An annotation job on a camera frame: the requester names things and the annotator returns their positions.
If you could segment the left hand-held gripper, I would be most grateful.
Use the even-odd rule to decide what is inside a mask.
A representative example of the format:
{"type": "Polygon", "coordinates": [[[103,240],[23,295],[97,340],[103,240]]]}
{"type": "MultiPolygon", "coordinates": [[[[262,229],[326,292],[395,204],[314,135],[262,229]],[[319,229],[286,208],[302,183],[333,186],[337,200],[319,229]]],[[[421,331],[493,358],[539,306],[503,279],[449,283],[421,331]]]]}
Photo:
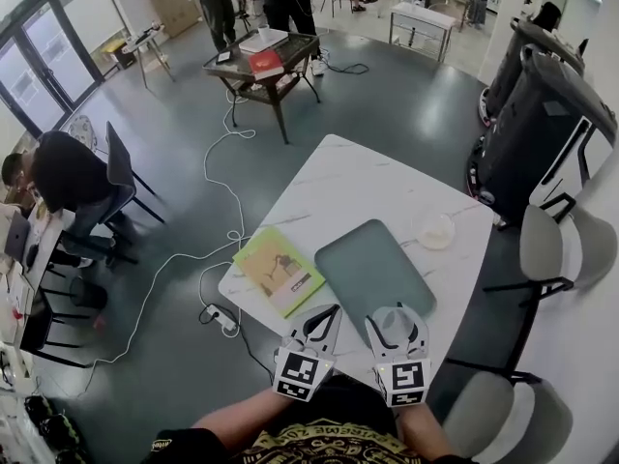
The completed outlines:
{"type": "Polygon", "coordinates": [[[313,307],[291,322],[289,337],[303,349],[281,346],[275,354],[273,392],[295,400],[311,400],[333,374],[335,350],[342,310],[338,304],[313,307]]]}

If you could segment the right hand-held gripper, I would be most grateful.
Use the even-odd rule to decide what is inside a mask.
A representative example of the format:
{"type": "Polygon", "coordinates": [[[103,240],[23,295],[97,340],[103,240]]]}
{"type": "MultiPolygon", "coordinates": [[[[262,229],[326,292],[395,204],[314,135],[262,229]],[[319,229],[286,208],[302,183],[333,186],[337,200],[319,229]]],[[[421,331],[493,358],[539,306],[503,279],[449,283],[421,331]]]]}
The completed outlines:
{"type": "Polygon", "coordinates": [[[374,355],[375,388],[390,408],[421,404],[431,382],[429,333],[425,320],[410,306],[398,303],[405,353],[401,340],[389,339],[372,317],[365,317],[369,345],[374,355]]]}

